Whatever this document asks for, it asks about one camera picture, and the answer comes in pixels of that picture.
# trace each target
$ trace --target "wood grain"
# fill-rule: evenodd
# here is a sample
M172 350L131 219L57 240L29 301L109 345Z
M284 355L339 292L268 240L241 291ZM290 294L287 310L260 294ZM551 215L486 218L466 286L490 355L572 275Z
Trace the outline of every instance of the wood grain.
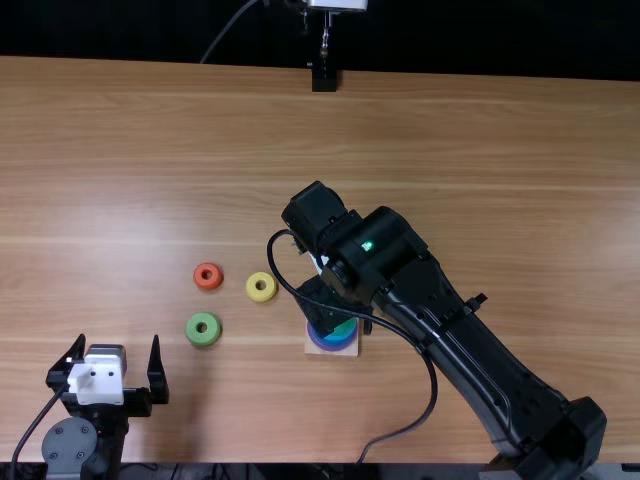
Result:
M609 418L601 460L640 455L640 88L528 78L308 72L0 59L0 459L80 333L127 346L132 386L161 338L171 404L133 419L127 461L353 461L424 408L427 375L400 339L358 359L304 355L295 302L244 293L288 199L320 179L361 213L404 214L481 318L569 398ZM310 262L283 242L294 282ZM201 262L222 265L212 294ZM183 328L220 316L218 344ZM22 459L64 416L56 406ZM485 462L487 435L442 379L417 432L370 461Z

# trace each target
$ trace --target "red ring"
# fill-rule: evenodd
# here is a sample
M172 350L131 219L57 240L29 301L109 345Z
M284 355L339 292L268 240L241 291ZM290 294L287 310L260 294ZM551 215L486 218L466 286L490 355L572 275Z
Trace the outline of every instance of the red ring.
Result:
M213 263L198 265L193 272L193 281L202 290L215 290L222 283L222 270Z

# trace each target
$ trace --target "yellow ring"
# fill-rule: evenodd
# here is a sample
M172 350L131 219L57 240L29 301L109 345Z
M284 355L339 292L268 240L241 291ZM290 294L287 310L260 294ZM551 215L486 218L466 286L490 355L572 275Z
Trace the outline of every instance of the yellow ring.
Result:
M245 288L251 300L254 302L266 302L276 294L278 285L268 273L257 272L249 277Z

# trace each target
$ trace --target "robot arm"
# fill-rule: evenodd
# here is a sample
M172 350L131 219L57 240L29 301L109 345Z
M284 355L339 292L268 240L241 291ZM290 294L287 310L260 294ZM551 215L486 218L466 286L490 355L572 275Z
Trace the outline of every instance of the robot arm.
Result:
M604 412L589 397L569 402L522 365L476 316L486 297L460 298L398 213L380 207L363 219L315 182L282 218L324 264L327 286L395 320L467 400L499 452L488 469L503 473L491 478L569 480L596 461Z
M47 479L118 478L129 417L148 417L153 404L169 403L169 387L156 335L151 346L149 388L124 388L127 370L122 345L91 345L84 354L80 335L47 374L47 386L71 418L54 425L42 443Z

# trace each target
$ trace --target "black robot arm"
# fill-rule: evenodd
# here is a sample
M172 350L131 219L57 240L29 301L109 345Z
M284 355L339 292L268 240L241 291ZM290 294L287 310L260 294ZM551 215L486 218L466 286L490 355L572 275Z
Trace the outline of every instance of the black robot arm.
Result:
M402 216L380 207L363 219L315 182L282 218L331 289L394 319L467 400L499 452L487 478L569 480L595 462L603 411L589 397L569 402L520 363L475 315L486 297L464 301Z

